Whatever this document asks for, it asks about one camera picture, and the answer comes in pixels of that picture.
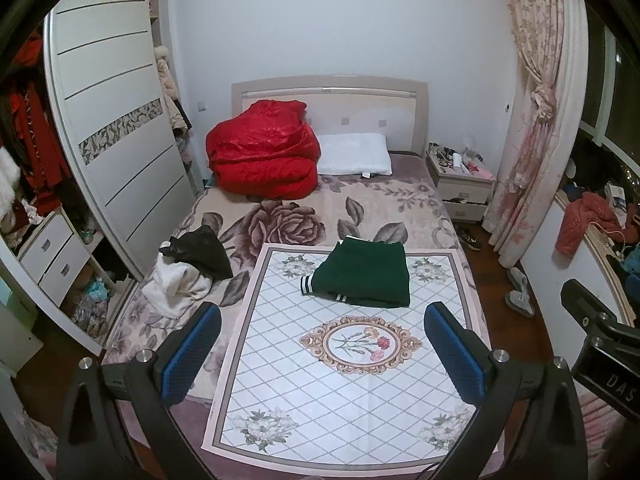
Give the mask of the green white varsity jacket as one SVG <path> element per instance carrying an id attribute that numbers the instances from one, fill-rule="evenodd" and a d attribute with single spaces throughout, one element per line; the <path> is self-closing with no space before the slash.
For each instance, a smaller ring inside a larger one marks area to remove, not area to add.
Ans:
<path id="1" fill-rule="evenodd" d="M 410 306 L 409 271 L 400 243 L 346 237 L 311 274 L 299 280 L 303 295 L 361 307 Z"/>

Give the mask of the red hanging clothes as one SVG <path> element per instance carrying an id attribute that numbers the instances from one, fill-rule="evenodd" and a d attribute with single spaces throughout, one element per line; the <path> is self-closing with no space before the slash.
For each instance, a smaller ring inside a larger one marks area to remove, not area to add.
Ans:
<path id="1" fill-rule="evenodd" d="M 44 217 L 61 205 L 56 190 L 72 175 L 52 125 L 49 107 L 42 102 L 39 70 L 42 47 L 42 36 L 34 30 L 14 56 L 8 97 L 21 170 L 35 193 L 34 207 Z"/>

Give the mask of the grey slippers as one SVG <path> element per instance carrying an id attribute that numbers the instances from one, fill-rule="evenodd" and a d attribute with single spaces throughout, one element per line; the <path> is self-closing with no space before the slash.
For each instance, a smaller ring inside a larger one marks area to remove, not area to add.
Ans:
<path id="1" fill-rule="evenodd" d="M 506 305 L 526 318 L 532 318 L 535 309 L 530 302 L 527 276 L 516 266 L 507 270 L 506 275 L 512 284 L 512 289 L 504 297 Z"/>

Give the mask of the cream fluffy garment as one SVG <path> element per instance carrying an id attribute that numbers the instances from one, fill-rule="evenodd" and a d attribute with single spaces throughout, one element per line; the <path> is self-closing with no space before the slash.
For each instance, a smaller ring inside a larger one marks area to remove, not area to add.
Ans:
<path id="1" fill-rule="evenodd" d="M 149 281 L 142 287 L 142 294 L 159 314 L 176 320 L 204 299 L 212 287 L 213 281 L 195 266 L 160 252 Z"/>

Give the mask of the red garment on ledge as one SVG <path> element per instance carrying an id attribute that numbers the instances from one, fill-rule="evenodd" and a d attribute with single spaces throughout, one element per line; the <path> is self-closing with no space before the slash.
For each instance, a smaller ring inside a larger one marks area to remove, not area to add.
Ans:
<path id="1" fill-rule="evenodd" d="M 606 200 L 596 193 L 583 192 L 582 197 L 568 204 L 555 242 L 555 249 L 573 258 L 590 226 L 596 226 L 614 242 L 626 240 L 623 227 Z"/>

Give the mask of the black garment on bed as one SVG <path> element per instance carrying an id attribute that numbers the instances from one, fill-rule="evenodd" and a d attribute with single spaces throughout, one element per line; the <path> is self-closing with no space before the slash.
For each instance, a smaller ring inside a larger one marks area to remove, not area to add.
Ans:
<path id="1" fill-rule="evenodd" d="M 172 236 L 168 244 L 160 248 L 160 253 L 177 262 L 189 263 L 214 282 L 233 276 L 226 250 L 210 226 L 200 226 L 180 237 Z"/>

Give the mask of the white quilted floral mat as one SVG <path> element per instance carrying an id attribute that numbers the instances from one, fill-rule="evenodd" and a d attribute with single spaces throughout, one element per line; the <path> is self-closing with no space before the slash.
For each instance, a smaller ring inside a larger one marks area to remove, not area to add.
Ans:
<path id="1" fill-rule="evenodd" d="M 415 474 L 466 424 L 424 332 L 442 302 L 484 334 L 480 302 L 452 249 L 408 252 L 410 304 L 381 309 L 305 295 L 325 247 L 262 248 L 228 344 L 202 448 L 270 471 L 324 478 Z"/>

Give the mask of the white bedside table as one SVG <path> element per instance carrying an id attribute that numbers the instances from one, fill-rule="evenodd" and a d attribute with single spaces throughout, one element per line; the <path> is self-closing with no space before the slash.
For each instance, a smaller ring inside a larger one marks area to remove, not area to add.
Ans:
<path id="1" fill-rule="evenodd" d="M 495 177 L 478 158 L 466 160 L 452 148 L 428 144 L 425 161 L 451 219 L 478 223 L 494 192 Z"/>

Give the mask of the red folded duvet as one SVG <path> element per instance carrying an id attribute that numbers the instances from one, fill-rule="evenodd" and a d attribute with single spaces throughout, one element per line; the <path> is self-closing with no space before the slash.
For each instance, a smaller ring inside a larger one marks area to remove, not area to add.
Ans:
<path id="1" fill-rule="evenodd" d="M 206 136 L 208 166 L 223 190 L 300 200 L 318 185 L 318 139 L 300 101 L 259 100 Z"/>

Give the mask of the white pillow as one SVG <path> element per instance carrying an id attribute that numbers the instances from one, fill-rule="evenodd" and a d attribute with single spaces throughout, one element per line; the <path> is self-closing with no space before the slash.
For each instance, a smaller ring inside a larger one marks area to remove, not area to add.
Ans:
<path id="1" fill-rule="evenodd" d="M 340 133 L 318 136 L 321 155 L 317 162 L 322 176 L 391 176 L 393 174 L 386 136 L 382 133 Z"/>

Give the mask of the pink floral curtain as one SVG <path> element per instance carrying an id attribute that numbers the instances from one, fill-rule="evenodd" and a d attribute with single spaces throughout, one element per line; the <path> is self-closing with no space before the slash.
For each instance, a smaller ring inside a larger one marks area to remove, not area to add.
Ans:
<path id="1" fill-rule="evenodd" d="M 508 0 L 518 80 L 494 195 L 485 212 L 500 266 L 526 253 L 553 202 L 584 108 L 584 0 Z"/>

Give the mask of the beige bed headboard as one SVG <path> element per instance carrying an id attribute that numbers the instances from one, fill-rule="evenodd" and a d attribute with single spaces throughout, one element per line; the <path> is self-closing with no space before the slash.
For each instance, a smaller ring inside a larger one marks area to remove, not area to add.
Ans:
<path id="1" fill-rule="evenodd" d="M 318 136 L 382 133 L 390 151 L 422 156 L 427 147 L 427 84 L 356 75 L 288 76 L 235 82 L 232 114 L 259 100 L 300 101 Z"/>

